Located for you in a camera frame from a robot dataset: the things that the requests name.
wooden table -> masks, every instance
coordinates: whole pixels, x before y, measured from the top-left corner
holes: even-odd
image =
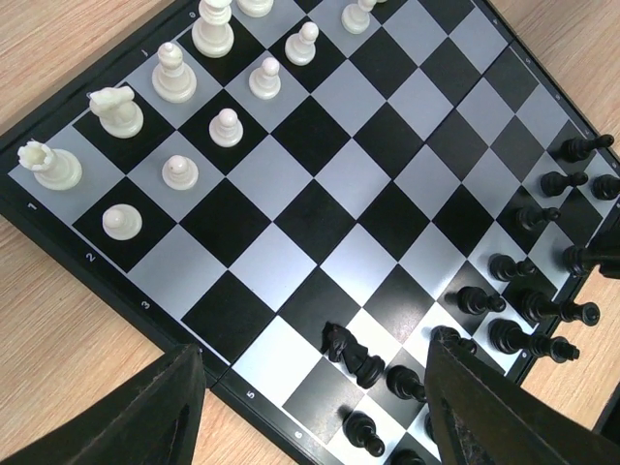
[[[2,2],[0,133],[170,2]],[[618,139],[620,8],[618,0],[584,3],[495,0],[596,128]],[[557,330],[582,358],[564,365],[539,361],[524,384],[586,427],[620,381],[620,312],[613,305],[619,297],[620,282],[595,273],[578,300],[599,303],[600,324]],[[0,458],[82,412],[161,354],[4,219],[0,300]],[[209,394],[195,457],[197,464],[291,463]]]

black square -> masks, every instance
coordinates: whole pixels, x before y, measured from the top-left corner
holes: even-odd
[[[379,382],[368,391],[368,395],[388,415],[398,421],[403,428],[407,429],[414,422],[424,404],[417,402],[416,399],[401,399],[389,390],[387,383],[389,370],[396,366],[405,366],[410,370],[414,370],[419,376],[419,380],[424,383],[424,367],[415,358],[410,356],[407,351],[401,349],[389,363],[389,366],[386,367],[386,371]]]
[[[200,244],[231,266],[269,226],[269,219],[224,179],[181,221]]]
[[[233,147],[220,147],[209,134],[209,123],[222,109],[236,111],[243,125],[243,137]],[[226,90],[220,91],[178,131],[223,174],[231,172],[267,136],[267,131],[263,126]]]
[[[493,218],[486,209],[460,185],[437,213],[433,223],[465,257],[476,248]]]
[[[526,254],[530,253],[544,231],[544,228],[540,230],[525,231],[518,225],[516,221],[516,212],[520,208],[529,206],[541,208],[539,203],[530,195],[529,192],[527,192],[527,189],[523,186],[519,186],[508,204],[497,217],[497,222]]]
[[[192,40],[192,29],[189,29],[178,40],[222,86],[228,85],[264,52],[261,43],[234,15],[229,25],[234,33],[234,44],[231,51],[220,58],[209,58],[198,51]]]
[[[481,76],[451,39],[445,39],[421,68],[455,107],[474,88]]]
[[[333,44],[326,34],[319,33],[315,47],[317,55],[304,66],[297,66],[287,58],[284,46],[292,34],[296,34],[301,26],[311,19],[305,17],[284,34],[271,46],[269,51],[291,75],[305,87],[308,92],[314,92],[336,69],[346,60],[345,55]]]
[[[544,148],[516,116],[491,148],[521,182],[544,153]]]
[[[315,349],[323,352],[326,349],[326,324],[346,327],[358,311],[359,305],[317,267],[282,306],[278,315]]]
[[[585,246],[602,220],[601,214],[581,191],[573,189],[560,207],[557,224],[573,244]]]
[[[283,409],[327,444],[363,395],[355,383],[322,357]]]
[[[354,136],[392,179],[411,162],[424,142],[389,104],[384,104]]]
[[[473,9],[470,0],[419,0],[421,5],[435,18],[449,34]]]
[[[430,220],[390,182],[358,221],[398,261]]]
[[[134,102],[142,111],[143,123],[142,129],[132,138],[119,139],[109,134],[92,111],[87,111],[74,123],[74,127],[125,174],[174,132],[174,128],[164,116],[150,106],[138,92],[134,93]]]
[[[364,309],[401,344],[414,331],[435,300],[398,264]]]
[[[386,99],[418,68],[383,27],[349,59]]]
[[[347,210],[313,179],[274,223],[315,263],[321,264],[355,222]]]
[[[474,128],[454,110],[427,144],[461,181],[480,160],[488,146]]]
[[[112,239],[102,227],[106,210],[120,203],[134,207],[142,219],[140,232],[129,240]],[[121,179],[73,224],[125,272],[129,272],[175,225],[174,220],[127,177]]]
[[[488,312],[484,312],[481,315],[470,315],[469,313],[465,313],[458,308],[457,294],[466,286],[481,288],[487,295],[497,294],[495,289],[493,289],[493,286],[491,286],[488,281],[484,279],[476,268],[471,263],[465,262],[437,301],[448,311],[448,313],[452,315],[455,320],[458,321],[461,326],[463,326],[463,329],[465,329],[469,334],[474,334]]]
[[[521,108],[538,86],[532,73],[511,48],[500,54],[484,77],[514,112]]]
[[[313,97],[308,97],[271,135],[313,176],[350,139]]]
[[[273,318],[273,312],[226,271],[181,320],[234,362]]]

black chess piece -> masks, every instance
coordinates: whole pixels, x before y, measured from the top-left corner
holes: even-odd
[[[603,174],[592,182],[592,195],[600,201],[615,201],[620,196],[620,179]]]
[[[373,457],[381,457],[386,445],[377,436],[375,421],[364,412],[353,412],[343,424],[345,436],[356,448],[366,449]]]
[[[497,294],[487,295],[484,289],[473,286],[462,288],[456,295],[458,308],[470,315],[481,315],[484,312],[503,312],[506,301]]]
[[[424,460],[411,449],[403,449],[397,452],[389,462],[390,465],[426,465]]]
[[[569,139],[562,144],[562,158],[571,163],[580,162],[586,160],[593,150],[610,148],[614,143],[615,139],[611,134],[603,134],[591,140],[584,138]]]
[[[344,359],[347,370],[356,375],[357,385],[372,388],[386,369],[379,356],[369,356],[368,348],[357,342],[351,332],[341,325],[331,325],[327,333],[328,358],[331,362]]]
[[[526,291],[523,294],[519,312],[533,323],[559,317],[566,323],[580,321],[587,326],[594,326],[601,318],[601,310],[596,303],[588,302],[579,305],[569,300],[555,303],[538,291]]]
[[[394,366],[387,372],[387,388],[404,400],[416,399],[426,403],[426,391],[418,373],[403,365]]]
[[[565,176],[552,171],[541,177],[541,190],[548,197],[557,197],[561,196],[568,187],[582,186],[586,182],[588,182],[588,175],[585,172],[574,172]]]
[[[498,281],[510,282],[514,278],[536,273],[536,267],[529,260],[516,263],[508,255],[496,255],[488,264],[489,273]]]
[[[558,219],[560,219],[560,210],[554,207],[524,206],[516,212],[516,222],[526,231],[533,231],[551,222],[556,222]]]
[[[579,358],[579,349],[562,336],[549,337],[543,334],[527,334],[512,320],[493,320],[488,326],[488,335],[495,349],[504,354],[516,354],[528,350],[535,358],[551,357],[556,363]]]

white square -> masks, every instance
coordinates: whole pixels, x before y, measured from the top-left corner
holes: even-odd
[[[273,221],[312,176],[268,136],[229,173],[228,179]]]
[[[400,265],[435,299],[464,263],[463,254],[432,223],[400,259]]]
[[[352,139],[316,179],[355,219],[389,183],[386,172]]]
[[[277,312],[315,266],[287,235],[271,223],[230,270]]]
[[[232,369],[282,407],[320,359],[319,351],[282,318],[275,317]]]
[[[396,266],[396,260],[361,225],[355,225],[321,269],[363,306]]]
[[[456,329],[461,337],[471,337],[444,307],[435,302],[419,321],[414,331],[405,341],[405,344],[403,344],[403,349],[411,354],[424,368],[426,368],[428,359],[431,331],[437,326],[449,326],[452,329]]]

white pawn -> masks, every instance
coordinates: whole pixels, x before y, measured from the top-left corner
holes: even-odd
[[[119,139],[135,136],[144,124],[144,116],[134,102],[134,91],[124,87],[104,87],[88,95],[90,110],[99,117],[103,128]]]
[[[194,160],[172,155],[162,168],[164,182],[176,191],[191,189],[198,181],[198,167]]]
[[[266,16],[273,8],[273,0],[236,0],[236,4],[249,17]]]
[[[319,37],[319,27],[314,22],[306,22],[297,34],[292,34],[284,45],[284,51],[291,63],[307,65],[317,53],[315,42]]]
[[[120,203],[104,212],[102,226],[112,239],[129,240],[142,229],[142,217],[131,205]]]
[[[157,50],[159,64],[153,70],[155,92],[173,104],[187,102],[196,92],[194,70],[183,61],[181,48],[172,42],[162,44]]]
[[[67,150],[51,149],[30,140],[17,151],[19,164],[35,174],[35,179],[52,191],[66,191],[81,180],[81,163]]]
[[[231,108],[224,108],[209,124],[209,134],[215,143],[221,147],[237,145],[243,137],[243,125]]]
[[[234,32],[229,21],[232,0],[201,0],[199,17],[192,26],[192,40],[200,53],[220,58],[233,48]]]
[[[357,0],[342,11],[342,25],[351,34],[361,34],[370,25],[370,12],[377,0]]]
[[[269,100],[280,92],[280,63],[269,56],[250,74],[250,90],[259,99]]]

